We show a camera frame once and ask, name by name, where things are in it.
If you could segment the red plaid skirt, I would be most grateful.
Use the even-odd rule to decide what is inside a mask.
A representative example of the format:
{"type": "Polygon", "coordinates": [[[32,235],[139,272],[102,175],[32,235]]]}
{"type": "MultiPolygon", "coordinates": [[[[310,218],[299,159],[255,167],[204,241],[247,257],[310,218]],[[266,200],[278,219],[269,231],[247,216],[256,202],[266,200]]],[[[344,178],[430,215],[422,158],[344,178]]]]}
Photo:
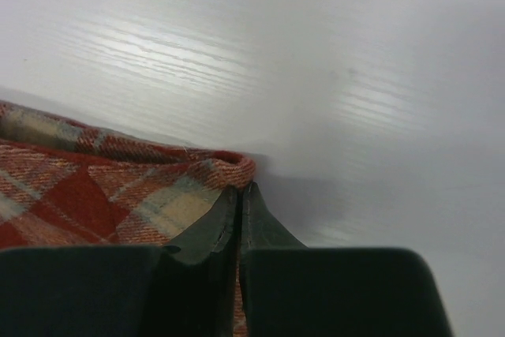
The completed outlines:
{"type": "MultiPolygon", "coordinates": [[[[255,163],[236,152],[160,145],[12,103],[1,105],[1,252],[165,246],[255,163]]],[[[247,333],[235,276],[233,333],[247,333]]]]}

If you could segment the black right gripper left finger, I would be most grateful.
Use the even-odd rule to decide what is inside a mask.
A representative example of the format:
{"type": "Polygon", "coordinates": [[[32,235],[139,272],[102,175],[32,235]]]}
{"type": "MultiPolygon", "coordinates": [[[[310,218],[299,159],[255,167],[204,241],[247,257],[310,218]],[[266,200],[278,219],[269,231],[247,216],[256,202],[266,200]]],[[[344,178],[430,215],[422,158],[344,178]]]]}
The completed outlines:
{"type": "Polygon", "coordinates": [[[238,193],[165,246],[1,252],[4,336],[230,336],[238,193]]]}

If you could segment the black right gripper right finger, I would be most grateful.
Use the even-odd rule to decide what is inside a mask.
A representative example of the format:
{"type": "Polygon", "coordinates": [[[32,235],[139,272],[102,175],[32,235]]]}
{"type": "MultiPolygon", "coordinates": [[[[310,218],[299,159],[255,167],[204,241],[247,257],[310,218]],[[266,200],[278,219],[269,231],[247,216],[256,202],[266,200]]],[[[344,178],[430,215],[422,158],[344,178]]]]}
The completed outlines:
{"type": "Polygon", "coordinates": [[[425,260],[397,248],[309,248],[242,195],[239,278],[251,336],[449,336],[425,260]]]}

